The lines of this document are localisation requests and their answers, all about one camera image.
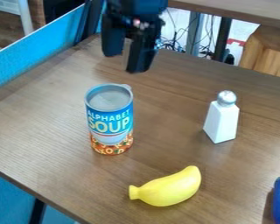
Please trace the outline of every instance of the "salt shaker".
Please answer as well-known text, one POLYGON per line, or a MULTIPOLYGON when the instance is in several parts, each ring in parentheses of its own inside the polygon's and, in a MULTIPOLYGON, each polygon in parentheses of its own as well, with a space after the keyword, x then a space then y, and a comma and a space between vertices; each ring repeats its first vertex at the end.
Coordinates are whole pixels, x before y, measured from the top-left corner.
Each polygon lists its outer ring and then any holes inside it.
POLYGON ((239 119, 239 108, 235 105, 234 92, 225 90, 212 101, 207 112, 203 130, 215 144, 235 139, 239 119))

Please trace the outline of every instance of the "floor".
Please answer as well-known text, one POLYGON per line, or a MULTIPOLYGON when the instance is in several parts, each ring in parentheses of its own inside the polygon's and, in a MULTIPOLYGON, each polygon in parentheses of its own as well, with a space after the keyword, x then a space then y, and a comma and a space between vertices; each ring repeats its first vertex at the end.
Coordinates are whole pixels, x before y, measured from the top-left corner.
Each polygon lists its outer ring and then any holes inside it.
MULTIPOLYGON (((186 40, 187 40, 187 31, 186 28, 189 25, 190 20, 190 11, 187 10, 178 10, 173 8, 168 8, 162 15, 163 20, 166 22, 166 25, 162 30, 162 40, 172 39, 174 31, 178 32, 178 42, 185 49, 186 40)), ((203 21, 203 30, 201 33, 201 40, 199 42, 200 46, 208 46, 210 42, 210 50, 214 51, 214 44, 217 39, 218 30, 220 26, 221 17, 213 18, 213 40, 210 41, 207 33, 211 30, 212 16, 205 15, 203 21)), ((248 39, 249 35, 253 33, 259 24, 252 24, 249 22, 244 22, 240 20, 233 20, 231 31, 229 33, 230 44, 227 45, 227 48, 230 50, 230 53, 234 55, 234 64, 238 65, 242 55, 242 45, 248 39)))

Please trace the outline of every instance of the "yellow banana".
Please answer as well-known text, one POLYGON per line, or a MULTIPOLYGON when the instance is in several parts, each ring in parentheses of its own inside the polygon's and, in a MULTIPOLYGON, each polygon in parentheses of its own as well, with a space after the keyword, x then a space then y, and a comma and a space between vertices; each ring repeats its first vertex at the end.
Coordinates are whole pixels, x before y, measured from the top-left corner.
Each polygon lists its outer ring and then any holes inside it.
POLYGON ((147 184, 129 186, 129 198, 142 200, 155 207, 168 207, 191 198, 200 188, 201 174, 196 166, 167 177, 154 179, 147 184))

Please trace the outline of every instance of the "soup can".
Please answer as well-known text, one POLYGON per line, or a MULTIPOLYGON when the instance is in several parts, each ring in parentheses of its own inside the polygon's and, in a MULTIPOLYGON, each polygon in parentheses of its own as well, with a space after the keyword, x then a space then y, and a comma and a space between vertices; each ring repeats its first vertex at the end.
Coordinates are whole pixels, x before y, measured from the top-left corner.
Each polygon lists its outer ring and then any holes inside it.
POLYGON ((85 96, 92 148, 118 155, 133 144, 133 94, 131 87, 115 83, 92 87, 85 96))

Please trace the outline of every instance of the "table leg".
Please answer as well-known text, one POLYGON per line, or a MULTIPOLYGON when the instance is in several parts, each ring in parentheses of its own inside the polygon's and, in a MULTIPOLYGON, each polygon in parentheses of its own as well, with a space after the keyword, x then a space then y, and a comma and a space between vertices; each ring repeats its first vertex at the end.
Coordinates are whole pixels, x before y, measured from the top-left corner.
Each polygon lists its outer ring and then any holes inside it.
POLYGON ((33 32, 34 29, 27 0, 18 0, 18 7, 24 27, 24 35, 28 35, 29 33, 33 32))
POLYGON ((34 208, 29 224, 41 224, 46 210, 46 204, 39 199, 35 199, 34 208))
POLYGON ((223 62, 224 54, 228 43, 228 35, 233 19, 229 17, 223 17, 220 23, 219 34, 215 47, 213 59, 223 62))
POLYGON ((191 11, 185 53, 199 56, 204 14, 191 11))

